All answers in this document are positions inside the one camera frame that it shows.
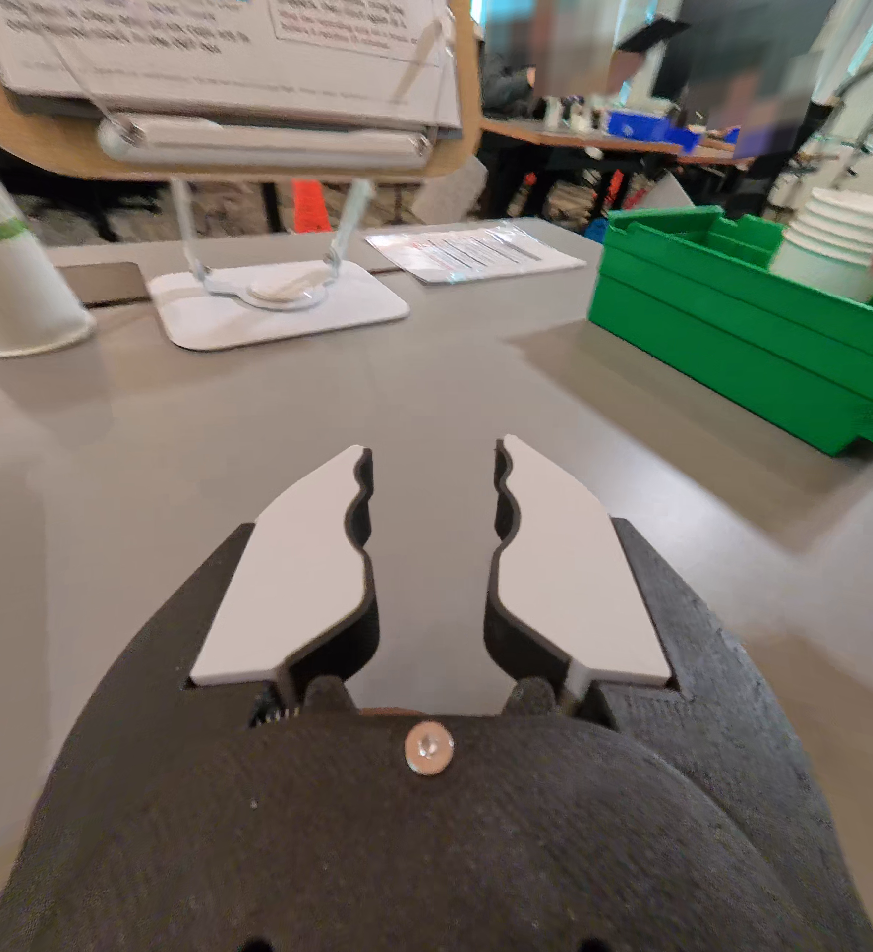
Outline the black office chair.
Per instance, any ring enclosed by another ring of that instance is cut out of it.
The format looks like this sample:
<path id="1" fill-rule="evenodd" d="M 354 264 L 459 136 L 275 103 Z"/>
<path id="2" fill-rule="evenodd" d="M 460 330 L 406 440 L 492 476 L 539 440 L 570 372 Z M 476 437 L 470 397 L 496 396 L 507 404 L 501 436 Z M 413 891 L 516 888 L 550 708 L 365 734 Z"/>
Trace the black office chair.
<path id="1" fill-rule="evenodd" d="M 760 217 L 776 180 L 787 167 L 794 152 L 785 150 L 757 157 L 733 188 L 725 205 L 730 220 L 745 216 Z"/>

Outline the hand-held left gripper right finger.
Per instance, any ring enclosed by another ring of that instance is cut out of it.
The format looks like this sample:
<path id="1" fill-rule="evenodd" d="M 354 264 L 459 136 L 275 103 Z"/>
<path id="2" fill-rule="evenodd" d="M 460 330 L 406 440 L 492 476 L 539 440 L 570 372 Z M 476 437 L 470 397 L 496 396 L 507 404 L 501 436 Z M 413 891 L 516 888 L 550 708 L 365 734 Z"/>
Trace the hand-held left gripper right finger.
<path id="1" fill-rule="evenodd" d="M 666 690 L 673 668 L 606 507 L 515 435 L 497 440 L 498 545 L 483 639 L 515 682 L 574 714 L 604 684 Z"/>

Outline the green plastic bin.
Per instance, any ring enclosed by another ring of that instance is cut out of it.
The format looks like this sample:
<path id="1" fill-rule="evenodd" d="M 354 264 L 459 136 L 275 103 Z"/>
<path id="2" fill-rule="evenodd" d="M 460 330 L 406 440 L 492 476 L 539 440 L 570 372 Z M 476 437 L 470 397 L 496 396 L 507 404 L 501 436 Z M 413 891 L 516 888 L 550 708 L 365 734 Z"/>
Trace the green plastic bin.
<path id="1" fill-rule="evenodd" d="M 606 225 L 592 323 L 826 455 L 873 444 L 873 296 L 771 273 L 781 227 L 716 206 Z"/>

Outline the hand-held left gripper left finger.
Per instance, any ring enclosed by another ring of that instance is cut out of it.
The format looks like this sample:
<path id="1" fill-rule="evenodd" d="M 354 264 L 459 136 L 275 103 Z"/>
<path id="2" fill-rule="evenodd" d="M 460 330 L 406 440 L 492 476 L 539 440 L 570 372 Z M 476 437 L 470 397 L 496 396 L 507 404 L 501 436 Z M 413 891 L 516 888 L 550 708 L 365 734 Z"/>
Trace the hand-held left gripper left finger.
<path id="1" fill-rule="evenodd" d="M 297 708 L 314 679 L 346 681 L 379 645 L 372 453 L 352 445 L 259 514 L 194 660 L 196 687 L 272 684 Z"/>

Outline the white leaning panel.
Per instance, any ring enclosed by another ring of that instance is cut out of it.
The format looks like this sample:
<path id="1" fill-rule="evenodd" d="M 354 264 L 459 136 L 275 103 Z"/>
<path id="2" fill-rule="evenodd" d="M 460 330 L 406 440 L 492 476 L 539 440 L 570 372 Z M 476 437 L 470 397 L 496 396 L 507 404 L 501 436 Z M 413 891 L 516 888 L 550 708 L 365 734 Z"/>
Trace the white leaning panel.
<path id="1" fill-rule="evenodd" d="M 655 183 L 645 187 L 634 199 L 631 210 L 694 208 L 678 177 L 664 173 Z"/>
<path id="2" fill-rule="evenodd" d="M 478 204 L 487 179 L 486 167 L 472 155 L 454 172 L 425 180 L 410 206 L 410 213 L 424 225 L 463 222 Z"/>

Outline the laminated paper sheet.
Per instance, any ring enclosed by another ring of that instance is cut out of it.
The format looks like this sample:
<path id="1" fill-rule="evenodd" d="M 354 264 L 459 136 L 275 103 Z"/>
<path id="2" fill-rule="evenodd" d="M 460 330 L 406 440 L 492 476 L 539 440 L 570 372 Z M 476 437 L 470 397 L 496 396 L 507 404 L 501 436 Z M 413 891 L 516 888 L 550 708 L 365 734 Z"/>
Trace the laminated paper sheet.
<path id="1" fill-rule="evenodd" d="M 370 234 L 366 242 L 425 285 L 461 285 L 585 267 L 584 260 L 503 222 L 461 230 Z"/>

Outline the wooden document stand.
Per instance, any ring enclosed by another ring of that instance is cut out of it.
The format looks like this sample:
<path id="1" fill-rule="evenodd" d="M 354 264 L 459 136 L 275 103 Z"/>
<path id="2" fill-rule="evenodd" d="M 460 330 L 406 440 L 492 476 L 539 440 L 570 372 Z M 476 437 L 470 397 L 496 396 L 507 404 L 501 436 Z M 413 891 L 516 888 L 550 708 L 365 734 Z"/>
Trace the wooden document stand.
<path id="1" fill-rule="evenodd" d="M 670 41 L 690 28 L 691 24 L 683 20 L 657 17 L 633 31 L 618 44 L 616 50 L 621 53 L 647 54 L 654 47 Z"/>
<path id="2" fill-rule="evenodd" d="M 188 270 L 158 274 L 146 286 L 166 337 L 183 350 L 228 351 L 401 322 L 409 316 L 408 304 L 349 262 L 348 245 L 375 184 L 444 176 L 474 153 L 481 108 L 470 3 L 445 3 L 454 21 L 460 129 L 144 113 L 80 99 L 21 98 L 0 83 L 0 149 L 38 170 L 86 183 L 169 184 Z M 324 257 L 204 265 L 191 184 L 280 178 L 349 183 Z"/>

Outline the printed instruction sheet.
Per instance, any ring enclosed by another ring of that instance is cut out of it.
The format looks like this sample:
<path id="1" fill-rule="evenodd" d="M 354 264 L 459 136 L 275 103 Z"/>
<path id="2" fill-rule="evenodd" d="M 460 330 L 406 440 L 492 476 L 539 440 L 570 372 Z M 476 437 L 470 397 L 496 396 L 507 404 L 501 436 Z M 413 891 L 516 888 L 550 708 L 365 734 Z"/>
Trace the printed instruction sheet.
<path id="1" fill-rule="evenodd" d="M 0 1 L 0 83 L 116 110 L 460 129 L 445 2 Z"/>

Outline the wooden top desk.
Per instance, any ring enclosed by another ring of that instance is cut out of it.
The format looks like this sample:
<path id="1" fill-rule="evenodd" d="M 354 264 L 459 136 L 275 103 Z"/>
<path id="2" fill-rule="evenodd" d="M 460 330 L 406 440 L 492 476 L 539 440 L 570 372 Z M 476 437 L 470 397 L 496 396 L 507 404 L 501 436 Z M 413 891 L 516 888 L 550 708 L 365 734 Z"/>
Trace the wooden top desk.
<path id="1" fill-rule="evenodd" d="M 703 137 L 689 152 L 668 142 L 644 142 L 599 131 L 576 134 L 565 128 L 547 129 L 541 121 L 483 117 L 479 147 L 490 149 L 490 166 L 498 165 L 504 150 L 548 149 L 548 168 L 561 172 L 593 171 L 601 174 L 589 218 L 623 207 L 638 174 L 665 173 L 686 168 L 744 171 L 750 158 L 737 158 L 732 147 Z"/>

